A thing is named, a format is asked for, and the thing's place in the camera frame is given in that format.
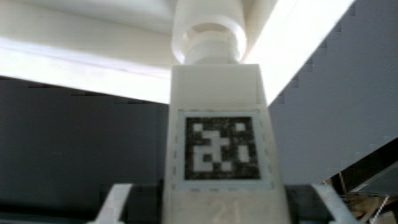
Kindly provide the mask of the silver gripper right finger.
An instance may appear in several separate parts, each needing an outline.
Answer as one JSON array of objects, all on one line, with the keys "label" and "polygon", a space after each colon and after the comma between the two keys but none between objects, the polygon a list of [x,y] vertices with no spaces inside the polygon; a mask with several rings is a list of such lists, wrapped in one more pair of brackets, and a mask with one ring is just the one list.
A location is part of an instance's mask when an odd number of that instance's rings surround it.
[{"label": "silver gripper right finger", "polygon": [[312,184],[312,189],[332,215],[328,224],[362,224],[351,215],[333,188],[326,184]]}]

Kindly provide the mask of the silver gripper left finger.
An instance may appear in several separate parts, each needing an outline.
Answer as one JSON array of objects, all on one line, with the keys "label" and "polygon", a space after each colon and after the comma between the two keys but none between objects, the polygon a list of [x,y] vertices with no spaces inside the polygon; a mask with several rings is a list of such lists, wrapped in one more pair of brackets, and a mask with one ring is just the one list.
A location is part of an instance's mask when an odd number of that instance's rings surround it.
[{"label": "silver gripper left finger", "polygon": [[120,214],[131,187],[131,184],[115,184],[111,186],[95,219],[86,224],[124,224]]}]

